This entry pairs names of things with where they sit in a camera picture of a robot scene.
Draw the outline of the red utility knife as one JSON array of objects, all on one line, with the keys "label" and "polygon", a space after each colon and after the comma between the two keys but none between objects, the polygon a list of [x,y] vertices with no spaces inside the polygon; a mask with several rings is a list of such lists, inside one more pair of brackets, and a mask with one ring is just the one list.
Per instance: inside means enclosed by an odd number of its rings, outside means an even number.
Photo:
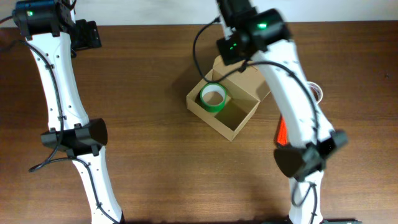
[{"label": "red utility knife", "polygon": [[282,116],[276,131],[275,143],[277,146],[286,146],[289,143],[287,127]]}]

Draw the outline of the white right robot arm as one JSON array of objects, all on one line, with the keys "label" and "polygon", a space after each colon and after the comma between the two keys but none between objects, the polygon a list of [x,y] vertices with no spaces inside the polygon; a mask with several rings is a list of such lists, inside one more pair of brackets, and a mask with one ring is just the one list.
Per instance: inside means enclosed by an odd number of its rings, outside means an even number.
[{"label": "white right robot arm", "polygon": [[302,70],[287,24],[276,9],[258,12],[250,1],[218,0],[224,38],[217,41],[225,65],[256,66],[270,88],[288,131],[274,151],[289,178],[291,223],[323,223],[320,184],[327,160],[348,142],[320,109]]}]

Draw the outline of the brown cardboard box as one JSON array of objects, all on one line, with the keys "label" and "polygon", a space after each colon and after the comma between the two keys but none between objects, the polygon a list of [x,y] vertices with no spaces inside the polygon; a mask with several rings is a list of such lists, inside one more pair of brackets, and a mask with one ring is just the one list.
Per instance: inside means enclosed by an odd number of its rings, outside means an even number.
[{"label": "brown cardboard box", "polygon": [[200,91],[206,84],[201,80],[188,93],[187,108],[229,141],[238,135],[260,102],[271,92],[259,69],[248,67],[242,73],[236,72],[220,82],[227,92],[226,104],[220,112],[209,113],[200,101]]}]

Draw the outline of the green tape roll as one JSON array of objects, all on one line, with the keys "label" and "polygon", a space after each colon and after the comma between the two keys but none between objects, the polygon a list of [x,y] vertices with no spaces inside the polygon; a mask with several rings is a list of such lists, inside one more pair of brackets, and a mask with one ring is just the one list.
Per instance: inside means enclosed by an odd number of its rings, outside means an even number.
[{"label": "green tape roll", "polygon": [[226,89],[220,84],[206,84],[200,91],[202,107],[209,113],[220,112],[224,108],[226,100]]}]

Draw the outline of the beige masking tape roll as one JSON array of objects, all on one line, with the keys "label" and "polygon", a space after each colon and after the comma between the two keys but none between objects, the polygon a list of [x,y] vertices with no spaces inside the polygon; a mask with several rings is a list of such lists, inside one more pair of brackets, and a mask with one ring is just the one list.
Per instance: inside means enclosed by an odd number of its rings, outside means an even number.
[{"label": "beige masking tape roll", "polygon": [[307,82],[309,89],[311,90],[317,104],[319,104],[323,99],[323,90],[320,86],[314,82]]}]

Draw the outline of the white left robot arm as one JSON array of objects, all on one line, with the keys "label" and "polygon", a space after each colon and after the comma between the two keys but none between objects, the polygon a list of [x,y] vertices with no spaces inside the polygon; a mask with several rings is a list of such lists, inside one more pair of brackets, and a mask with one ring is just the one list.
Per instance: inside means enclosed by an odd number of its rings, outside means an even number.
[{"label": "white left robot arm", "polygon": [[12,19],[34,56],[42,81],[48,111],[48,131],[42,144],[52,149],[38,171],[63,161],[76,167],[91,211],[92,223],[124,223],[106,166],[108,132],[103,119],[89,119],[75,81],[72,59],[79,50],[100,48],[96,22],[75,19],[75,1],[18,1]]}]

